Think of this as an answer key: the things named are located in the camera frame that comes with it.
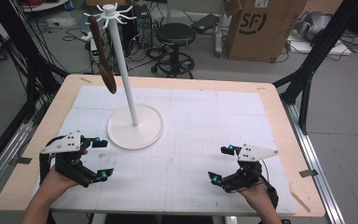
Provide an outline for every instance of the black stool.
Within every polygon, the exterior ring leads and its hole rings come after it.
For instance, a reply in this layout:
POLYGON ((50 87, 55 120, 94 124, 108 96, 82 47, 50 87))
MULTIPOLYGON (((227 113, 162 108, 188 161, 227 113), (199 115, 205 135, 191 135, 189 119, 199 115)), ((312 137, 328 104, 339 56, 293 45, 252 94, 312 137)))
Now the black stool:
POLYGON ((187 54, 179 52, 179 48, 193 43, 195 39, 196 33, 187 25, 176 22, 161 25, 157 30, 157 40, 169 46, 173 52, 161 55, 151 68, 152 73, 156 73, 159 68, 167 74, 167 77, 188 73, 193 79, 190 70, 194 68, 194 60, 187 54))

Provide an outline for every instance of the human arm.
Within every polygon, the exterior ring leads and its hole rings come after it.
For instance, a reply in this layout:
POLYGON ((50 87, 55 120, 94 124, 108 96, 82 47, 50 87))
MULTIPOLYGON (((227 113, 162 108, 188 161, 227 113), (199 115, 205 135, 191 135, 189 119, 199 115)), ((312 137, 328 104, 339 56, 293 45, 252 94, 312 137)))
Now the human arm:
POLYGON ((263 224, 281 224, 281 219, 272 205, 267 187, 258 182, 248 189, 241 189, 239 193, 260 216, 263 224))
POLYGON ((77 183, 55 171, 53 166, 28 204, 21 224, 46 224, 50 206, 77 183))

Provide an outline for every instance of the round white base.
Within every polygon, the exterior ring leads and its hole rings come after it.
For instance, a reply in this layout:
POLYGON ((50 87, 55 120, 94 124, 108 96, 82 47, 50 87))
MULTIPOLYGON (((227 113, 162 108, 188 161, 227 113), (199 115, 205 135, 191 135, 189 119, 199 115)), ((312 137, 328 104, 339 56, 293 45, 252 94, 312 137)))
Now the round white base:
POLYGON ((164 131, 164 121, 159 112, 148 105, 136 105, 138 126, 132 125, 129 107, 119 109, 107 123, 110 139, 119 147, 136 150, 153 145, 164 131))

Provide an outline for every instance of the cardboard box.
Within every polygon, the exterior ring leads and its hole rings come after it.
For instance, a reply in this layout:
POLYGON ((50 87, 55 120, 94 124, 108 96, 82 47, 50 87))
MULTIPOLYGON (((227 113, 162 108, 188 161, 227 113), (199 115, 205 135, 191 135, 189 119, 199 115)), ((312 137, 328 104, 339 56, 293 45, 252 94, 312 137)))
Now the cardboard box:
POLYGON ((103 5, 114 5, 115 3, 121 6, 130 6, 132 4, 131 0, 86 0, 86 5, 89 7, 95 7, 97 5, 102 7, 103 5))
POLYGON ((275 62, 307 0, 231 0, 226 49, 230 60, 275 62))
POLYGON ((321 11, 324 14, 334 15, 342 0, 308 0, 304 7, 304 12, 321 11))

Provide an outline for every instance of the grid paper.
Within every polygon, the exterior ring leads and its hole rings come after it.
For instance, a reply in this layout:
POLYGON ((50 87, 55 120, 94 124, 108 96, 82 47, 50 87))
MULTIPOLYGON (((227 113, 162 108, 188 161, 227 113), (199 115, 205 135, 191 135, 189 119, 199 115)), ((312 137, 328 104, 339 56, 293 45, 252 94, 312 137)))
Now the grid paper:
MULTIPOLYGON (((89 148, 84 165, 96 172, 115 168, 106 182, 67 190, 55 209, 96 212, 208 214, 240 216, 255 211, 238 193, 211 184, 208 171, 227 176, 238 169, 237 157, 220 147, 243 143, 276 149, 257 93, 132 88, 134 103, 161 114, 165 130, 151 147, 129 151, 108 137, 107 121, 128 106, 123 88, 84 86, 59 135, 80 130, 85 137, 108 140, 106 148, 89 148)), ((264 160, 270 183, 280 197, 277 212, 296 212, 279 156, 264 160)), ((263 176, 267 177, 263 165, 263 176)))

